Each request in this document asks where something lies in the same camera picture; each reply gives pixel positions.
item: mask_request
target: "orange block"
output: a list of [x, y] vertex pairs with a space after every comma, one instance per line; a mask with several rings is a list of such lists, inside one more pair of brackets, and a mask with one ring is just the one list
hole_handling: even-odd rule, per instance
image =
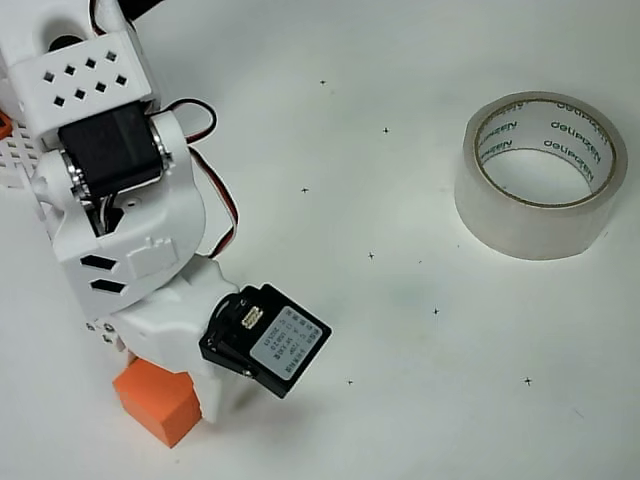
[[11, 120], [4, 113], [0, 112], [0, 140], [11, 135], [13, 125]]
[[141, 358], [113, 386], [124, 409], [169, 447], [200, 421], [200, 403], [187, 373], [170, 373]]

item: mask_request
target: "white table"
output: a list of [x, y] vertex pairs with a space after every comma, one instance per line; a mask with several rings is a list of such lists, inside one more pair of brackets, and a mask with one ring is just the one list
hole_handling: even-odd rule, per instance
[[[334, 337], [287, 400], [167, 449], [3, 192], [0, 478], [638, 478], [639, 18], [635, 0], [167, 0], [138, 29], [164, 98], [218, 109], [200, 149], [241, 209], [223, 270]], [[453, 202], [469, 117], [530, 89], [593, 104], [629, 149], [606, 232], [568, 260], [489, 250]]]

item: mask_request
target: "ventilation hole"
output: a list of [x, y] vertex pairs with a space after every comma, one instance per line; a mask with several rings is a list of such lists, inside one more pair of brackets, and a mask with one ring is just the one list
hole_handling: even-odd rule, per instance
[[110, 280], [95, 280], [91, 282], [91, 288], [100, 292], [121, 293], [126, 285]]
[[110, 258], [98, 257], [97, 255], [87, 255], [80, 259], [80, 263], [85, 267], [94, 267], [101, 270], [113, 270], [118, 262]]

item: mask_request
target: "tape roll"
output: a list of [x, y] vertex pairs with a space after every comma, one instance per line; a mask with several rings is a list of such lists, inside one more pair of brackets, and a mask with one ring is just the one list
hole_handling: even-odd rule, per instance
[[[598, 110], [565, 95], [524, 92], [482, 108], [464, 139], [456, 178], [458, 213], [480, 241], [517, 258], [549, 260], [577, 255], [605, 227], [627, 172], [627, 150]], [[498, 186], [484, 166], [512, 150], [550, 153], [574, 166], [590, 194], [575, 202], [542, 204]]]

